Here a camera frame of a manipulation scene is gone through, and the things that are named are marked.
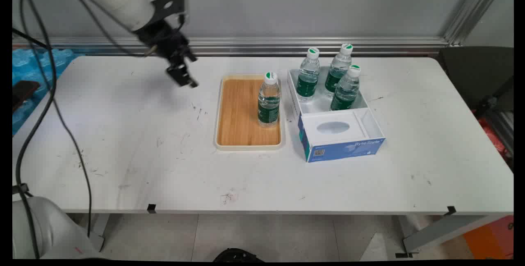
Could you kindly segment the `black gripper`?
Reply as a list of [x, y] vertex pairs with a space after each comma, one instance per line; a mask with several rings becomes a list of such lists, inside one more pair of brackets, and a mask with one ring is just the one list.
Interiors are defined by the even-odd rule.
[[148, 47], [148, 51], [143, 53], [142, 57], [154, 53], [163, 57], [171, 64], [166, 69], [166, 73], [175, 83], [181, 87], [195, 88], [199, 84], [189, 74], [185, 60], [196, 62], [198, 58], [189, 47], [189, 40], [181, 32], [185, 22], [186, 17], [179, 16], [178, 27], [172, 28], [166, 20], [161, 20], [134, 30], [133, 34]]

